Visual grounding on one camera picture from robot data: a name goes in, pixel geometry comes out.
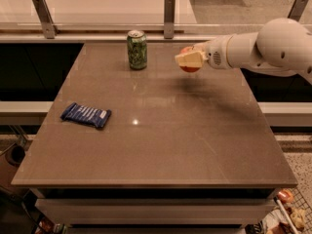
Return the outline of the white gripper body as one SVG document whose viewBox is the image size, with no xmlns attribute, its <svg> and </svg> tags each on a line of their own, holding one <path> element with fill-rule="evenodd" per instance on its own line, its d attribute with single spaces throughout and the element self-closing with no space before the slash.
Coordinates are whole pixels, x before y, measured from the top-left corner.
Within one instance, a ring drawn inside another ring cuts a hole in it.
<svg viewBox="0 0 312 234">
<path fill-rule="evenodd" d="M 225 35 L 205 43 L 208 64 L 213 69 L 232 69 L 227 57 L 228 44 L 232 35 Z"/>
</svg>

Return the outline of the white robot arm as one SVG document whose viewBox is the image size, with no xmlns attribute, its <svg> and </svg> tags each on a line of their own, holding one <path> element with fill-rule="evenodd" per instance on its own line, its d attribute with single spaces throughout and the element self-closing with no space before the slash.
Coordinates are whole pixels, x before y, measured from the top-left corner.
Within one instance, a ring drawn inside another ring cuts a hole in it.
<svg viewBox="0 0 312 234">
<path fill-rule="evenodd" d="M 293 19 L 273 19 L 258 32 L 219 36 L 186 47 L 175 56 L 177 65 L 187 72 L 199 70 L 205 61 L 213 69 L 299 75 L 312 84 L 312 34 Z"/>
</svg>

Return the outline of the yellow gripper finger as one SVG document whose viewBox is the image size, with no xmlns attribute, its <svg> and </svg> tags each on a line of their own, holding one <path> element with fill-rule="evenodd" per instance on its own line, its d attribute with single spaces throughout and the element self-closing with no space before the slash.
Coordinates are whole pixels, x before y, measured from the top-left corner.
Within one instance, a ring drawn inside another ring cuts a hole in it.
<svg viewBox="0 0 312 234">
<path fill-rule="evenodd" d="M 205 51 L 205 47 L 206 47 L 205 43 L 197 43 L 197 44 L 194 44 L 192 46 L 187 46 L 186 47 L 186 51 L 187 52 L 190 52 L 190 51 L 201 51 L 201 52 L 204 52 Z"/>
<path fill-rule="evenodd" d="M 192 51 L 175 56 L 175 61 L 179 66 L 190 68 L 201 68 L 207 57 L 204 52 Z"/>
</svg>

